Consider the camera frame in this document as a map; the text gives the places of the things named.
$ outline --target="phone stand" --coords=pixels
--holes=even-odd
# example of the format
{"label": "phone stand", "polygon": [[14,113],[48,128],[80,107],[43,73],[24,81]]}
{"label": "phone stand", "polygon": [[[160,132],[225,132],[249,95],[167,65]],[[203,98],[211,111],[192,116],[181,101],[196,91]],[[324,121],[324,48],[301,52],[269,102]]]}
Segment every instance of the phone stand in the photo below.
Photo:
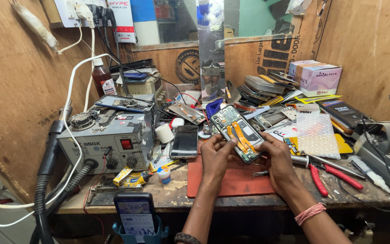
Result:
{"label": "phone stand", "polygon": [[[156,215],[156,220],[159,223],[158,224],[159,230],[157,231],[156,235],[144,235],[145,244],[160,244],[162,242],[162,238],[168,237],[169,227],[166,226],[165,230],[162,231],[163,230],[162,220],[157,215]],[[123,227],[117,223],[114,223],[112,225],[112,229],[114,230],[115,233],[121,236],[121,238],[124,241],[124,244],[137,244],[138,242],[134,235],[122,234],[122,232],[124,232],[122,228]]]}

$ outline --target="bubble wrap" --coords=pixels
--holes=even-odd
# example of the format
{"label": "bubble wrap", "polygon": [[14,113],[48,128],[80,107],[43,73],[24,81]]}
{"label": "bubble wrap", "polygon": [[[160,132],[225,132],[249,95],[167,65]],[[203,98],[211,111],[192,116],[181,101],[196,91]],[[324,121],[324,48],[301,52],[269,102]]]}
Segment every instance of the bubble wrap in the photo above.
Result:
{"label": "bubble wrap", "polygon": [[299,150],[306,153],[340,159],[330,116],[328,114],[297,114]]}

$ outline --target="red power switch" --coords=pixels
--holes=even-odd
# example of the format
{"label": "red power switch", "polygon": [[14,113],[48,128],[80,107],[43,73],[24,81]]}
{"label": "red power switch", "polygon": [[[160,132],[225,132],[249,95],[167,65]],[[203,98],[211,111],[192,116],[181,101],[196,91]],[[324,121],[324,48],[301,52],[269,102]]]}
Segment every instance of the red power switch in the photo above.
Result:
{"label": "red power switch", "polygon": [[130,139],[120,140],[123,150],[133,149],[132,141]]}

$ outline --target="wooden workbench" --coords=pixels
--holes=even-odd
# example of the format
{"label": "wooden workbench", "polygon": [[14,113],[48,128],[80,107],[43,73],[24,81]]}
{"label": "wooden workbench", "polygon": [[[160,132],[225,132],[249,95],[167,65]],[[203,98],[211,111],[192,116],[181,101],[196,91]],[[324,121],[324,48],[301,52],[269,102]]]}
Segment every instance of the wooden workbench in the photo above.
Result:
{"label": "wooden workbench", "polygon": [[[351,168],[347,160],[333,160],[338,164]],[[364,203],[359,202],[347,193],[343,192],[338,185],[337,178],[320,170],[320,179],[329,192],[328,197],[322,197],[311,177],[309,169],[295,167],[295,171],[301,182],[312,193],[318,202],[327,205],[327,208],[362,208],[366,207]],[[114,177],[113,174],[108,174],[108,177]],[[59,209],[59,214],[82,214],[83,202],[89,186],[96,180],[97,175],[87,176],[81,182],[81,192],[73,196],[67,202],[63,203]],[[378,186],[372,184],[368,180],[361,180],[352,177],[359,181],[364,189],[361,191],[355,190],[349,184],[342,182],[344,188],[356,197],[367,201],[376,206],[390,207],[390,195],[383,191]],[[144,185],[144,192],[150,192],[154,197],[154,206],[156,212],[182,212],[189,211],[194,199],[187,198],[187,179],[188,166],[185,165],[171,172],[172,181],[168,185],[161,185],[157,175],[150,178],[150,181]],[[220,197],[216,200],[215,211],[246,211],[246,210],[284,210],[287,204],[276,194],[245,196],[245,197]],[[95,206],[87,207],[88,213],[116,213],[114,206]]]}

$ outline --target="pink thread bracelet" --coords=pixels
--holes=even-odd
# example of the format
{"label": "pink thread bracelet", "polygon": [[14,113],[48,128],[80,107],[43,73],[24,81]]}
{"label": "pink thread bracelet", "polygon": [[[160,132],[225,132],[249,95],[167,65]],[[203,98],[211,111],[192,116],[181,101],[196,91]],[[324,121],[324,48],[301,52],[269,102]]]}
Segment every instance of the pink thread bracelet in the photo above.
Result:
{"label": "pink thread bracelet", "polygon": [[319,202],[318,204],[312,206],[311,208],[308,208],[307,210],[297,215],[294,218],[294,220],[296,220],[297,225],[300,226],[307,218],[319,214],[322,211],[326,210],[326,208],[323,205],[324,205],[323,203]]}

